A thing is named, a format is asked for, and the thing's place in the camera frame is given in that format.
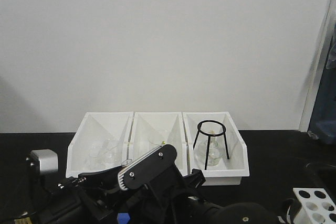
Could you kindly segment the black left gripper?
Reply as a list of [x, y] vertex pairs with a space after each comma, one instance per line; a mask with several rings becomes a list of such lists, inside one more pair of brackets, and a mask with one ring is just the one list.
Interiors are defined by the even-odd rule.
[[118, 221], [123, 215], [123, 192], [118, 173], [123, 166], [81, 173], [57, 186], [58, 221]]

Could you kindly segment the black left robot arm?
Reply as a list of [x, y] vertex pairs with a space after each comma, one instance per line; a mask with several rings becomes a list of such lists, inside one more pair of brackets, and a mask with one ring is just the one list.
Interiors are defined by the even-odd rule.
[[31, 173], [28, 195], [32, 212], [6, 217], [1, 223], [129, 223], [128, 193], [119, 186], [121, 166], [80, 173], [48, 187], [45, 176]]

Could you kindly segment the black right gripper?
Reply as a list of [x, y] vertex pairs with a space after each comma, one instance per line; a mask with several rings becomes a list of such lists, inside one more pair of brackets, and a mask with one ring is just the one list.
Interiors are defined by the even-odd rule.
[[160, 145], [118, 172], [120, 189], [140, 193], [141, 215], [153, 223], [178, 223], [186, 212], [178, 205], [187, 202], [189, 196], [199, 197], [197, 189], [205, 183], [199, 169], [182, 176], [176, 158], [173, 145]]

